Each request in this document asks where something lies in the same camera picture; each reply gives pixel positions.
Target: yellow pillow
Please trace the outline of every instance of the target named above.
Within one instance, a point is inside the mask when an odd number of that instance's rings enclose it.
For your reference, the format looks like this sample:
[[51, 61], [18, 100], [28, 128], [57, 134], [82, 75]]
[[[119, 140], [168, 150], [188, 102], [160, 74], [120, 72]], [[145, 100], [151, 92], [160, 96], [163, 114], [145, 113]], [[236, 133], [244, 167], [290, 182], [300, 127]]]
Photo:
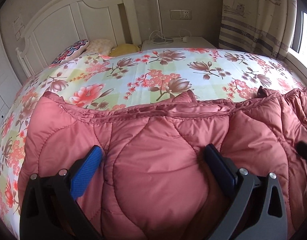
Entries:
[[111, 53], [109, 54], [110, 57], [118, 57], [121, 55], [126, 55], [134, 52], [139, 52], [140, 49], [133, 44], [121, 44], [115, 48], [112, 48]]

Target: bed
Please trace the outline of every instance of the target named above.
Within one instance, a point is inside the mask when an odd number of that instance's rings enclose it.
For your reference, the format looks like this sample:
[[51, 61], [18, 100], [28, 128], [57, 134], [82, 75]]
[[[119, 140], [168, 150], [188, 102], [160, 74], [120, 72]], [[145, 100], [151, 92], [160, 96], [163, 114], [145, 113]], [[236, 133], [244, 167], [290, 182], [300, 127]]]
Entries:
[[259, 86], [283, 94], [304, 87], [284, 62], [209, 48], [147, 50], [115, 58], [84, 52], [67, 63], [50, 64], [79, 39], [107, 38], [115, 45], [128, 41], [139, 45], [133, 0], [53, 0], [33, 17], [23, 37], [25, 49], [17, 49], [17, 54], [29, 78], [0, 131], [0, 217], [16, 238], [20, 219], [17, 182], [26, 134], [44, 92], [56, 93], [83, 108], [116, 111], [173, 98], [187, 90], [198, 100], [239, 102], [255, 97]]

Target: bed post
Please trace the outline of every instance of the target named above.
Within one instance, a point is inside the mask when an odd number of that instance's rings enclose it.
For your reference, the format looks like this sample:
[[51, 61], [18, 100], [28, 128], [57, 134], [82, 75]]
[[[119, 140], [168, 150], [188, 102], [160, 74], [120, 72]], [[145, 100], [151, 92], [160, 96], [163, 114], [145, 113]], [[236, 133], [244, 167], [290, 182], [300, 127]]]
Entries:
[[141, 44], [139, 26], [137, 22], [137, 14], [134, 0], [123, 0], [126, 9], [127, 19], [129, 22], [130, 34], [132, 36], [132, 43], [135, 45]]
[[20, 65], [22, 66], [23, 70], [25, 71], [27, 77], [31, 77], [32, 73], [30, 72], [24, 58], [21, 56], [22, 52], [19, 50], [18, 47], [16, 48], [16, 52], [17, 52], [17, 59], [18, 59]]

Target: black clamp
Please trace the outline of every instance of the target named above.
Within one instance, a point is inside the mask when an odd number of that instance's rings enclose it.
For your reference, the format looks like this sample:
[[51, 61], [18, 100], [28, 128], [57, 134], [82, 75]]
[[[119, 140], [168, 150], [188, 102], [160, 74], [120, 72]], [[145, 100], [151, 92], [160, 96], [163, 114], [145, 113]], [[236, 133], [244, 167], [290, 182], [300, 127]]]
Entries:
[[21, 240], [103, 240], [76, 203], [101, 157], [101, 149], [94, 146], [69, 170], [62, 169], [52, 177], [30, 176], [20, 215]]
[[[223, 193], [232, 199], [227, 213], [205, 240], [286, 240], [285, 202], [276, 174], [259, 177], [245, 168], [238, 169], [213, 144], [206, 146], [203, 156]], [[253, 204], [246, 213], [250, 200]], [[248, 220], [237, 231], [243, 215]]]

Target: white wooden headboard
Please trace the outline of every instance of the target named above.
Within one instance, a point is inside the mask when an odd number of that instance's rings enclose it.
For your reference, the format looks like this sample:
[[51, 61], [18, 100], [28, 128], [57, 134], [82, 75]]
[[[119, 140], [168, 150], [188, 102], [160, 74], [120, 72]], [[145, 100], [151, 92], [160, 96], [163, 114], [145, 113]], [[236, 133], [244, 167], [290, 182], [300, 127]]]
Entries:
[[52, 0], [30, 20], [21, 37], [25, 49], [16, 52], [28, 77], [78, 40], [103, 38], [119, 45], [131, 37], [133, 44], [141, 44], [134, 0]]

